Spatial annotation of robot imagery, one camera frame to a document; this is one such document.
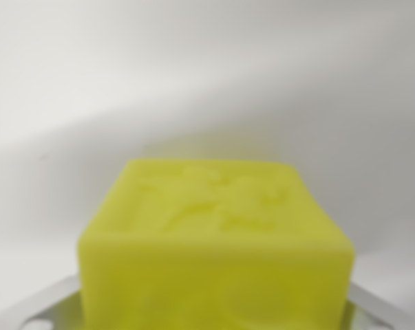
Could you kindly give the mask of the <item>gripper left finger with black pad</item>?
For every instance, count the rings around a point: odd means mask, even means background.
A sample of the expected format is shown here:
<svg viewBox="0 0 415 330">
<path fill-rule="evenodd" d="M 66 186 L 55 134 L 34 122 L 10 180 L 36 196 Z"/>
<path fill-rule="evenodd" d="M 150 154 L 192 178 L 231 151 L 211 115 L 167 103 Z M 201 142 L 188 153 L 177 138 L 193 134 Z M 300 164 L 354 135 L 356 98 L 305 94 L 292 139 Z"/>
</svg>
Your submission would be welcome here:
<svg viewBox="0 0 415 330">
<path fill-rule="evenodd" d="M 64 280 L 61 297 L 30 318 L 31 329 L 84 329 L 81 284 L 78 276 Z"/>
</svg>

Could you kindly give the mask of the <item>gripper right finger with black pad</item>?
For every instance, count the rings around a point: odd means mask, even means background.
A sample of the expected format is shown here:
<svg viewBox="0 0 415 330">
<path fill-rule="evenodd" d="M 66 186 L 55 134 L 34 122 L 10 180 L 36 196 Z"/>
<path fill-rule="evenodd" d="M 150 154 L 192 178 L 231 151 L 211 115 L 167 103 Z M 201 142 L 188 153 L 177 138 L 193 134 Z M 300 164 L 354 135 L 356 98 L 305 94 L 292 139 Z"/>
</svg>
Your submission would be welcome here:
<svg viewBox="0 0 415 330">
<path fill-rule="evenodd" d="M 343 329 L 391 330 L 394 327 L 388 320 L 390 311 L 390 306 L 384 300 L 351 282 L 343 314 Z"/>
</svg>

